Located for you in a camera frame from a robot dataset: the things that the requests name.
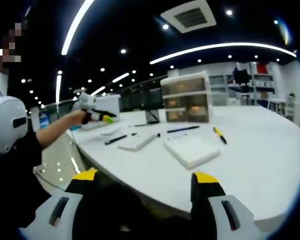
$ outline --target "black pen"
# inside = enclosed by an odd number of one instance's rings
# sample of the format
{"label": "black pen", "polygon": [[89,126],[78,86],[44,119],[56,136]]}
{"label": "black pen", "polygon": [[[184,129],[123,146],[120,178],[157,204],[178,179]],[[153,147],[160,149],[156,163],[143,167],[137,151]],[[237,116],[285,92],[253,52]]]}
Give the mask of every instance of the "black pen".
{"label": "black pen", "polygon": [[200,128],[200,126],[190,126],[190,127],[184,127],[184,128],[179,128],[179,129],[175,129],[175,130],[169,130],[167,131],[167,133],[175,133],[175,132],[179,132],[179,131],[185,131],[185,130],[190,130],[190,129],[197,129]]}
{"label": "black pen", "polygon": [[106,141],[104,144],[105,145],[109,145],[109,144],[112,144],[116,141],[119,141],[120,139],[124,139],[125,137],[127,137],[127,135],[123,135],[123,136],[120,136],[120,137],[117,137],[117,138],[114,138],[114,139],[111,139],[109,141]]}

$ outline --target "hand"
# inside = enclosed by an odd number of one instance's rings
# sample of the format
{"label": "hand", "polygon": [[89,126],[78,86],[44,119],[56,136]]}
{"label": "hand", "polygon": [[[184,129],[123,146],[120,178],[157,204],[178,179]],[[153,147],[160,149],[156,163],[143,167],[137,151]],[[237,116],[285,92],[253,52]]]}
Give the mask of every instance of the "hand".
{"label": "hand", "polygon": [[68,114],[70,119],[71,126],[78,126],[83,124],[83,119],[86,117],[87,113],[83,110],[76,110],[73,112],[70,112]]}

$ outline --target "black sleeve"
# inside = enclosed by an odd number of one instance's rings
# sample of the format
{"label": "black sleeve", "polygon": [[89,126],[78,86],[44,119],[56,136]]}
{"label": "black sleeve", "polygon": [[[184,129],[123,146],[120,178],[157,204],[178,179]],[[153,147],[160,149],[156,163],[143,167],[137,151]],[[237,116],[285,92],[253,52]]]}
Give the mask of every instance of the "black sleeve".
{"label": "black sleeve", "polygon": [[19,140],[17,155],[27,168],[33,169],[42,163],[43,147],[40,145],[36,133],[28,132],[25,137]]}

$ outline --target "pen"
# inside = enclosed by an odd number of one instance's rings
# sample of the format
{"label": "pen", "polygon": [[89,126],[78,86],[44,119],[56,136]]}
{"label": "pen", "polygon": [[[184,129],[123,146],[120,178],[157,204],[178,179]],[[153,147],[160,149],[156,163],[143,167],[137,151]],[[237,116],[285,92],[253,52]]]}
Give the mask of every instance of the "pen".
{"label": "pen", "polygon": [[184,128],[169,130],[169,131],[167,131],[167,133],[169,134],[169,133],[175,133],[175,132],[179,132],[179,131],[190,130],[190,129],[197,129],[197,128],[200,128],[200,126],[190,126],[190,127],[184,127]]}
{"label": "pen", "polygon": [[123,136],[120,136],[120,137],[117,137],[117,138],[114,138],[114,139],[111,139],[109,141],[106,141],[104,144],[105,145],[109,145],[109,144],[112,144],[116,141],[119,141],[120,139],[124,139],[125,137],[127,137],[127,135],[123,135]]}
{"label": "pen", "polygon": [[216,127],[213,128],[213,131],[216,134],[218,134],[218,136],[221,138],[221,140],[222,140],[222,142],[224,142],[224,144],[227,144],[226,139],[224,138],[224,136],[222,135],[222,133]]}

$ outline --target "white table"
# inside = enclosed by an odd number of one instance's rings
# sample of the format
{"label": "white table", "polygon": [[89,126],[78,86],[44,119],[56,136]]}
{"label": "white table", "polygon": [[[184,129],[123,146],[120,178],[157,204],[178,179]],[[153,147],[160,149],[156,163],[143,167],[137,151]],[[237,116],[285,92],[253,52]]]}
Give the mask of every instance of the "white table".
{"label": "white table", "polygon": [[[121,113],[122,122],[90,131],[73,132],[83,153],[111,177],[136,191],[175,209],[190,212],[191,175],[202,171],[216,177],[227,195],[234,195],[255,220],[278,216],[289,210],[300,188],[300,128],[260,106],[214,107],[210,123],[200,128],[167,134],[167,130],[196,123],[160,123],[128,127],[146,122],[145,113]],[[165,121],[164,110],[159,116]],[[114,136],[100,136],[110,128],[124,127]],[[228,144],[213,132],[219,128]],[[161,133],[139,152],[117,148],[119,141],[105,141],[125,133]],[[220,146],[221,156],[186,170],[163,147],[168,135],[187,133]]]}

